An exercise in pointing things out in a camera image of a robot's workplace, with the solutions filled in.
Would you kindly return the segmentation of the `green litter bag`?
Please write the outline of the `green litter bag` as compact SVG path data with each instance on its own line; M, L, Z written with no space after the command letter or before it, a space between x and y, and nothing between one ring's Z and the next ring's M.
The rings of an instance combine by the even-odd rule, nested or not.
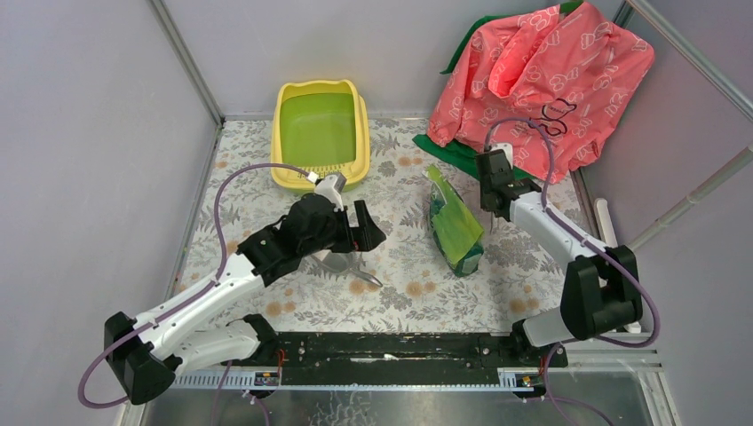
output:
M427 224L432 238L456 277L472 275L484 254L484 229L435 165L424 176L431 182Z

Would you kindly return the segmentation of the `green cloth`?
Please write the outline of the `green cloth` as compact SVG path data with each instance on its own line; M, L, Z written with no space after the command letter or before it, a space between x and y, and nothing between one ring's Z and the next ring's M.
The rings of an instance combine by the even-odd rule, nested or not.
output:
M473 158L492 130L493 142L512 144L513 166L522 173L544 178L553 161L557 183L577 168L577 153L588 146L572 133L571 114L583 96L572 84L581 68L564 26L580 6L478 20L445 68L446 86L415 143L475 174Z

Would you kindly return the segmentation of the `white metal pole stand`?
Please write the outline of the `white metal pole stand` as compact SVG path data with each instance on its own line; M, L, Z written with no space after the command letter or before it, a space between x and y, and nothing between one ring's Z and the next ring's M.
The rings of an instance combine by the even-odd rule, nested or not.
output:
M654 331L751 334L752 191L749 173L735 177L751 161L746 146L686 194L665 177L585 171L589 194L613 203L608 222L642 260L642 321Z

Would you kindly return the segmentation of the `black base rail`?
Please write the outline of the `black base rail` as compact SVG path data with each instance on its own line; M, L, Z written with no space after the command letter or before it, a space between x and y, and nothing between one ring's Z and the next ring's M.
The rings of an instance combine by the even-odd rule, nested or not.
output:
M267 354L232 364L270 367L284 386L494 385L500 371L537 373L548 351L489 333L280 332Z

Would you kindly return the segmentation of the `yellow litter box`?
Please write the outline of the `yellow litter box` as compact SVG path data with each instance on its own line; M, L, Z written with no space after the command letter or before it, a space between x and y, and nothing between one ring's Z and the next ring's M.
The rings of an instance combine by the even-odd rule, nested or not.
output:
M323 177L340 172L345 190L361 184L370 169L365 100L353 82L286 83L273 114L270 161Z

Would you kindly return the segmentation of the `silver metal scoop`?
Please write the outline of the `silver metal scoop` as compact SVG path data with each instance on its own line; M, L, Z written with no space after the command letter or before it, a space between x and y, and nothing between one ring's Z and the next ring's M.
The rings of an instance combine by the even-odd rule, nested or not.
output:
M373 274L364 272L356 265L354 253L334 253L322 250L311 255L312 260L326 272L337 275L352 275L367 283L382 288L384 284Z

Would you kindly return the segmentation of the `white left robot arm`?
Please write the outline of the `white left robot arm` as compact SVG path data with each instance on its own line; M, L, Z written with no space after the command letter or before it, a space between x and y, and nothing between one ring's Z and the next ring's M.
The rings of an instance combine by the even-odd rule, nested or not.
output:
M105 360L133 405L164 393L177 376L225 360L248 359L272 339L264 321L243 321L215 332L203 325L242 296L269 287L295 272L303 258L326 250L368 252L386 239L365 201L354 203L358 224L347 209L309 193L287 214L253 233L219 271L184 294L134 318L117 312L104 324Z

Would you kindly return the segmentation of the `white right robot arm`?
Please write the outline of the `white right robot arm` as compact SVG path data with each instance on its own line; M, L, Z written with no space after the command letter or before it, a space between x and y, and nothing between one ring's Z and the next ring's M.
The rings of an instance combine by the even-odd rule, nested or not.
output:
M546 185L516 179L511 145L487 148L475 162L481 207L527 232L565 272L559 306L513 325L517 351L606 340L608 332L642 319L648 298L629 248L611 248L583 231L548 201Z

